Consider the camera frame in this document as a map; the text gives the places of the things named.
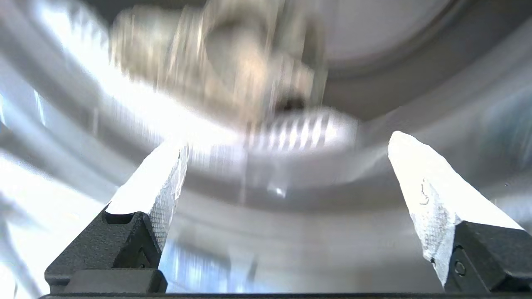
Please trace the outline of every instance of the black plastic bracket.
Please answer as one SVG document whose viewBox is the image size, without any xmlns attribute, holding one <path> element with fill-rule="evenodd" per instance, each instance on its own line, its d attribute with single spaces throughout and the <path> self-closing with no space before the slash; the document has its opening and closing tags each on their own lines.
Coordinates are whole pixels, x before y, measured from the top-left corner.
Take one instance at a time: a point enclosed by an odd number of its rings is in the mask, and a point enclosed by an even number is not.
<svg viewBox="0 0 532 299">
<path fill-rule="evenodd" d="M 161 249 L 149 216 L 114 215 L 105 209 L 46 269 L 51 294 L 64 292 L 74 273 L 82 270 L 158 268 Z"/>
<path fill-rule="evenodd" d="M 532 236 L 464 221 L 456 226 L 447 293 L 530 292 Z"/>
</svg>

